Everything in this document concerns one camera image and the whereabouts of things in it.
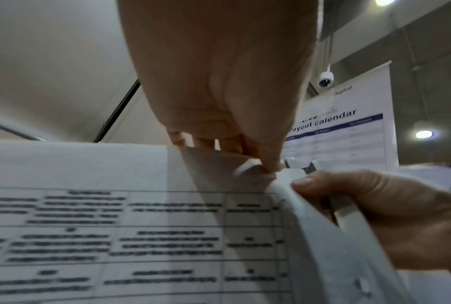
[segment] blue header bar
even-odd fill
[[[321,133],[332,132],[332,131],[335,131],[335,130],[345,129],[345,128],[348,128],[348,127],[353,127],[353,126],[357,126],[357,125],[366,124],[366,123],[369,123],[369,122],[372,122],[372,121],[381,120],[383,118],[384,117],[383,117],[382,113],[381,114],[376,114],[376,115],[372,115],[372,116],[369,116],[369,117],[365,117],[365,118],[357,119],[357,120],[350,121],[350,122],[347,122],[347,123],[343,123],[343,124],[340,124],[340,125],[335,125],[335,126],[332,126],[332,127],[329,127],[329,128],[318,129],[318,130],[311,131],[311,132],[305,132],[305,133],[302,133],[302,134],[289,136],[289,137],[287,137],[285,139],[285,141],[289,141],[289,140],[293,140],[293,139],[299,139],[299,138],[307,137],[307,136],[313,136],[313,135],[317,135],[317,134],[321,134]]]

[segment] dome camera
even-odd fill
[[[334,82],[334,74],[332,72],[322,72],[319,76],[318,85],[321,88],[328,88]]]

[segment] payout calendar banner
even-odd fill
[[[397,170],[389,64],[303,103],[282,157],[304,167],[328,160],[337,169]]]

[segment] fingernail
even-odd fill
[[[295,181],[292,181],[291,185],[293,188],[300,189],[310,188],[314,186],[314,180],[309,177],[303,177],[300,179],[296,179]]]

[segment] skin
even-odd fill
[[[259,157],[280,170],[305,96],[318,1],[119,0],[139,80],[175,145]]]
[[[318,171],[292,187],[311,200],[350,195],[397,268],[451,271],[451,191],[373,171]]]

